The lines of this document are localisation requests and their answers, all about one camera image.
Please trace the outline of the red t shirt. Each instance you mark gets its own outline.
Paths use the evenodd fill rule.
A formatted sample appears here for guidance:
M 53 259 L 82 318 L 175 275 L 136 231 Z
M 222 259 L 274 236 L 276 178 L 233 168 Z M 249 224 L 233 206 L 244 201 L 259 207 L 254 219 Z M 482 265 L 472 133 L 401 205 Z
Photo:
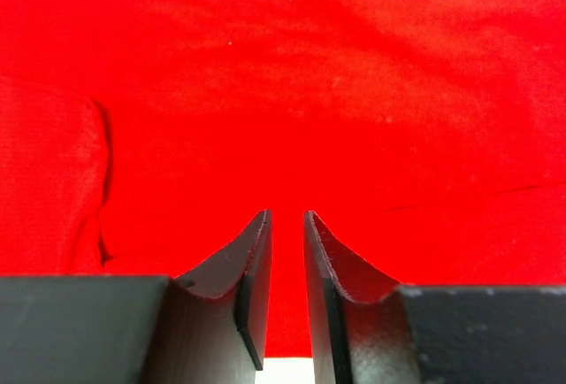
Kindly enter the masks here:
M 565 281 L 565 0 L 1 0 L 1 273 L 179 275 L 302 217 L 407 283 Z

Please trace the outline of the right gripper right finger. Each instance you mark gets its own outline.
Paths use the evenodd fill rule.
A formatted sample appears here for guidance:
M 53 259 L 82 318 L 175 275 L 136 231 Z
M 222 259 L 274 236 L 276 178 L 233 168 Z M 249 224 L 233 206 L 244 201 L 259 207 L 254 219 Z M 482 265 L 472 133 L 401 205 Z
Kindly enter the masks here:
M 318 383 L 562 383 L 562 286 L 408 285 L 314 212 L 304 258 Z

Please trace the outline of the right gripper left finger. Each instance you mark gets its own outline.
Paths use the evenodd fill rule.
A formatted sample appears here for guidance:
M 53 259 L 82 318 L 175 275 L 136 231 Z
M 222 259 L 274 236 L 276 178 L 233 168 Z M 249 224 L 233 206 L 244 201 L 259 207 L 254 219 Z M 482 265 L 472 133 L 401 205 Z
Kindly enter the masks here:
M 1 280 L 4 383 L 251 383 L 264 364 L 272 214 L 177 277 Z

